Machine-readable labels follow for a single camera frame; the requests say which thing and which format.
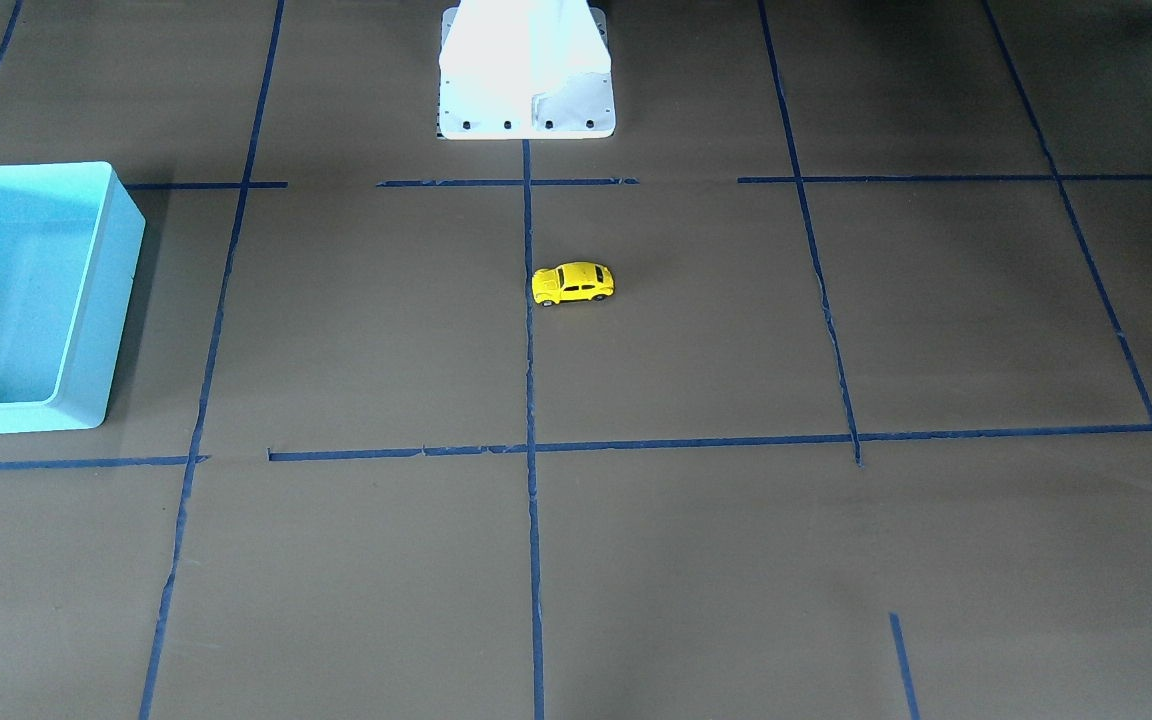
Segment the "yellow beetle toy car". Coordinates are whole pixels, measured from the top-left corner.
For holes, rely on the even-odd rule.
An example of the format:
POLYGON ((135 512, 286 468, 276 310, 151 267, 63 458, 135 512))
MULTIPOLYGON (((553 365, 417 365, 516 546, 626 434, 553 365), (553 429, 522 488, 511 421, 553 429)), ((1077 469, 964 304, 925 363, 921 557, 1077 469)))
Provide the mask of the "yellow beetle toy car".
POLYGON ((613 293, 614 276, 608 266, 599 263, 563 263, 553 268, 535 270, 531 278, 531 297, 540 306, 602 301, 613 293))

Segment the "light blue plastic bin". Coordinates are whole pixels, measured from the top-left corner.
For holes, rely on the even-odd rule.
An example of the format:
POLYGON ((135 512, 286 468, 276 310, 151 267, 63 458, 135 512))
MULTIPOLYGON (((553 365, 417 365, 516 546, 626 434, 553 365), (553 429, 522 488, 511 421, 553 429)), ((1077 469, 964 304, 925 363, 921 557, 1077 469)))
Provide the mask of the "light blue plastic bin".
POLYGON ((104 423, 145 225, 109 162, 0 167, 0 434, 104 423))

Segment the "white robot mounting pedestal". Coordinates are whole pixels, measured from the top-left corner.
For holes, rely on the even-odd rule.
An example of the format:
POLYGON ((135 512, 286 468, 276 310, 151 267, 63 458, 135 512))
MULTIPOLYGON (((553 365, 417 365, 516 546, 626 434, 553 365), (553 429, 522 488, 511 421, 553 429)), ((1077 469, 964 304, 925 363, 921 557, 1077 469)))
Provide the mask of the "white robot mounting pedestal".
POLYGON ((445 141, 582 141, 616 131, 607 18, 586 1, 461 1, 442 13, 445 141))

